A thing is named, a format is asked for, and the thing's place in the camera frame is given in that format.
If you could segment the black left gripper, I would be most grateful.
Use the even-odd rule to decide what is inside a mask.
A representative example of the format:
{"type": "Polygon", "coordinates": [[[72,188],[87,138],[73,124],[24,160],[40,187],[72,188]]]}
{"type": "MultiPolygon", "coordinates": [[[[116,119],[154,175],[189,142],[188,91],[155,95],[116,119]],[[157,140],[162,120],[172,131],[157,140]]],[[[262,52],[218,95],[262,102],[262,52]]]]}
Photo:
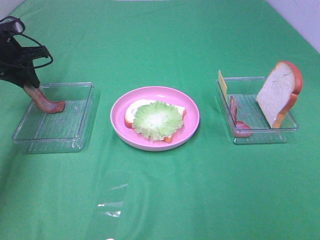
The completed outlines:
{"type": "Polygon", "coordinates": [[[34,65],[34,60],[50,57],[47,47],[34,38],[25,35],[26,27],[20,19],[0,21],[0,79],[10,83],[24,83],[38,89],[40,81],[36,69],[50,63],[34,65]],[[22,36],[36,46],[21,46],[15,36],[22,36]]]}

